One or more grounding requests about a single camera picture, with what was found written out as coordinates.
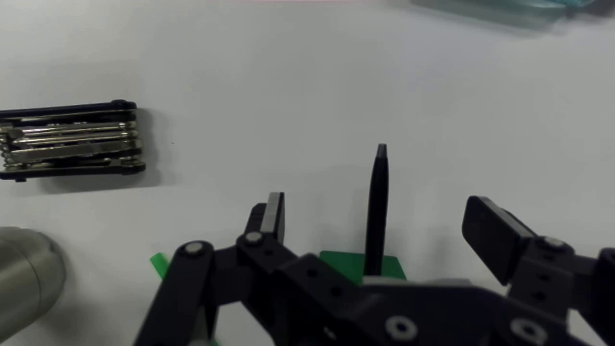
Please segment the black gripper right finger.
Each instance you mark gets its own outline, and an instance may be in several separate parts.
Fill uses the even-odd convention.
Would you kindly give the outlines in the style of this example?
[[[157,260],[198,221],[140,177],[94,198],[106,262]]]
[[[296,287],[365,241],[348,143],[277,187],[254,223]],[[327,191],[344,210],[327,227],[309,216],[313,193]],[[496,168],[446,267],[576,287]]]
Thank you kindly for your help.
[[[461,235],[498,283],[509,287],[509,302],[561,325],[576,310],[607,346],[615,344],[615,248],[580,256],[486,196],[467,198]]]

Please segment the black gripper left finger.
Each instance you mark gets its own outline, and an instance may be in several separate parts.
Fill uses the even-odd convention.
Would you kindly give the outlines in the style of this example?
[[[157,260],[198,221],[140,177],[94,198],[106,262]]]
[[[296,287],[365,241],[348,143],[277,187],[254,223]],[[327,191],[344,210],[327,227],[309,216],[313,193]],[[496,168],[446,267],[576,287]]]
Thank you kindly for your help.
[[[252,208],[244,233],[229,248],[206,241],[177,248],[134,346],[188,346],[211,341],[221,306],[240,302],[267,335],[277,335],[275,271],[294,260],[282,244],[284,194],[271,193]]]

